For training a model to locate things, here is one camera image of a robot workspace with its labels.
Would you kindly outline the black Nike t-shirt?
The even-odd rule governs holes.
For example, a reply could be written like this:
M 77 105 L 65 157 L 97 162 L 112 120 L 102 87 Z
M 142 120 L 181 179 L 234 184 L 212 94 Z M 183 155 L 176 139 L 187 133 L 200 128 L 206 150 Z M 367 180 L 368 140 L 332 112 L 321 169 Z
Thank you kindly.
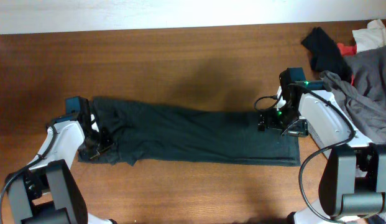
M 199 111 L 138 101 L 93 98 L 105 152 L 80 151 L 81 162 L 134 165 L 143 159 L 258 166 L 300 165 L 298 138 L 258 130 L 254 111 Z

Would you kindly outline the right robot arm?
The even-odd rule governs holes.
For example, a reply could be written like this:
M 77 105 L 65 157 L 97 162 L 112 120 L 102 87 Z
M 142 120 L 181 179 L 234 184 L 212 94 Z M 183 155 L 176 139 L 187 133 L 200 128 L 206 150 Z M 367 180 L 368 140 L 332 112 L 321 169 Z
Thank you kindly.
M 319 198 L 289 214 L 289 223 L 347 223 L 386 212 L 386 144 L 362 134 L 335 102 L 322 81 L 281 81 L 275 104 L 259 109 L 259 131 L 276 129 L 281 135 L 306 136 L 311 125 L 324 147 L 301 164 L 298 184 L 309 161 L 329 152 L 318 189 Z

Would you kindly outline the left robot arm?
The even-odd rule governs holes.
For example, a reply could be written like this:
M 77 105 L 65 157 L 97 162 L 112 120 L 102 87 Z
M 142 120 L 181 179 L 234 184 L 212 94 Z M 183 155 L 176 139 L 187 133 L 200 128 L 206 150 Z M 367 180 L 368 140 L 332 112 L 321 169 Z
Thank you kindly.
M 88 212 L 85 200 L 70 172 L 75 154 L 94 131 L 93 115 L 71 113 L 53 119 L 47 137 L 34 158 L 10 173 L 0 193 L 7 197 L 15 223 L 108 223 Z

